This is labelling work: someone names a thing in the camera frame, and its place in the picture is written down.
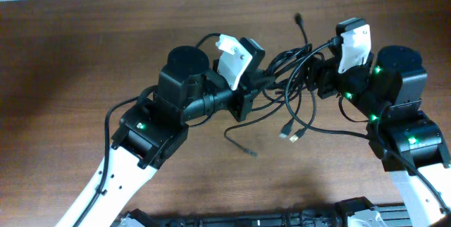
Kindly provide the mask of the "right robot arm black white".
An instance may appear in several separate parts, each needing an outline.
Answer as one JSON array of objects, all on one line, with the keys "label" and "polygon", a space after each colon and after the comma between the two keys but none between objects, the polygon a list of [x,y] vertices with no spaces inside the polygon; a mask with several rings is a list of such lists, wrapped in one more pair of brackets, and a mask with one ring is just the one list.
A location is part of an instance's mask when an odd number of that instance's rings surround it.
[{"label": "right robot arm black white", "polygon": [[421,109],[428,74],[421,55],[387,46],[363,63],[339,68],[343,49],[310,58],[307,84],[320,98],[341,94],[368,118],[373,153],[401,194],[413,226],[450,225],[450,151],[438,125]]}]

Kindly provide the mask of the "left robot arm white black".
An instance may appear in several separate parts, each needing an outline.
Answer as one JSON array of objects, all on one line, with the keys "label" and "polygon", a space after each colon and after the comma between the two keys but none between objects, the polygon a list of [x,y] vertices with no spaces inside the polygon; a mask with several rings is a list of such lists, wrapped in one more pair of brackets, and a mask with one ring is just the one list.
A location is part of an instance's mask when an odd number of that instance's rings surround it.
[{"label": "left robot arm white black", "polygon": [[188,121],[229,111],[245,120],[253,101],[273,79],[258,68],[265,51],[250,39],[223,48],[213,63],[199,48],[180,46],[169,54],[157,85],[130,99],[133,106],[114,134],[97,172],[57,223],[110,226],[133,195],[186,141]]}]

